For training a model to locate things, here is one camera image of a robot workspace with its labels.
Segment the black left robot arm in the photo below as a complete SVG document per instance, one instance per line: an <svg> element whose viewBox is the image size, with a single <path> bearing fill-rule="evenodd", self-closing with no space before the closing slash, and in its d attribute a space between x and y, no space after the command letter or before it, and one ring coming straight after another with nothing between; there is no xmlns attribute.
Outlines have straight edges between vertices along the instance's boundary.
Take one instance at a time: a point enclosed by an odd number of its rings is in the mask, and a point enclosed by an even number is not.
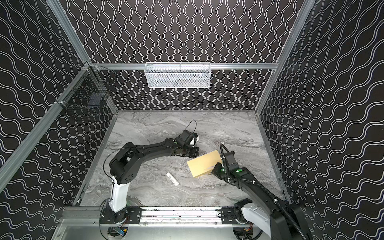
<svg viewBox="0 0 384 240"><path fill-rule="evenodd" d="M126 143L109 163L111 178L114 182L109 202L110 209L117 213L126 208L130 183L136 178L143 163L161 157L196 158L199 156L198 141L197 133L183 130L174 139L167 138L155 144Z"/></svg>

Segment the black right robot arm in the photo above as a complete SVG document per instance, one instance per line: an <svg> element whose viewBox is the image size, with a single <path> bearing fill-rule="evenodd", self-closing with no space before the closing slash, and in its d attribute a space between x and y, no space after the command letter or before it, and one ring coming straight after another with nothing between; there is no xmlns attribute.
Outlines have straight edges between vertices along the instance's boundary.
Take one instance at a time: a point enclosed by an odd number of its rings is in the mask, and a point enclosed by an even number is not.
<svg viewBox="0 0 384 240"><path fill-rule="evenodd" d="M237 203L236 220L252 223L272 240L312 240L304 212L297 204L290 204L269 191L245 167L240 167L235 152L221 152L222 163L217 163L212 174L237 187L249 197Z"/></svg>

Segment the small glue stick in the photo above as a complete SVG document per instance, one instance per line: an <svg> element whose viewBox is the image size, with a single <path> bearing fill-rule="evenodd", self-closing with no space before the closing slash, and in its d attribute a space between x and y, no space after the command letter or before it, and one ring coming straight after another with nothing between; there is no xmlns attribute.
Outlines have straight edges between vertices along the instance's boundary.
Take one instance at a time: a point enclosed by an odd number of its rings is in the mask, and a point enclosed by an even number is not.
<svg viewBox="0 0 384 240"><path fill-rule="evenodd" d="M171 174L171 173L167 173L166 176L171 180L171 182L175 185L175 186L178 186L180 183L178 182L178 180Z"/></svg>

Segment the tan kraft envelope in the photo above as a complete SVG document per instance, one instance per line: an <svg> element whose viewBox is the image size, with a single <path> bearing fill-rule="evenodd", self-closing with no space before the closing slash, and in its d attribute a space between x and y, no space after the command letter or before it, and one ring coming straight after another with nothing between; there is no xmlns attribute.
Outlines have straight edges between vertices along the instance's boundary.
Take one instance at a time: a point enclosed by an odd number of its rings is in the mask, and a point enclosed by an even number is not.
<svg viewBox="0 0 384 240"><path fill-rule="evenodd" d="M217 163L222 164L222 158L217 150L187 162L193 178L210 173Z"/></svg>

